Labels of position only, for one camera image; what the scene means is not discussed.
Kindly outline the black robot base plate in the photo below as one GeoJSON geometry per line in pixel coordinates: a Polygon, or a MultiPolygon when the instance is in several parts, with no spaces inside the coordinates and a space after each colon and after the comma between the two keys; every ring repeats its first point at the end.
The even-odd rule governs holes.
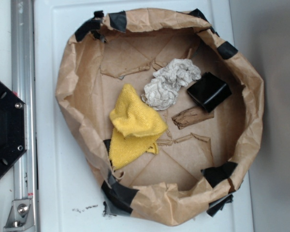
{"type": "Polygon", "coordinates": [[[0,81],[0,179],[27,150],[25,106],[0,81]]]}

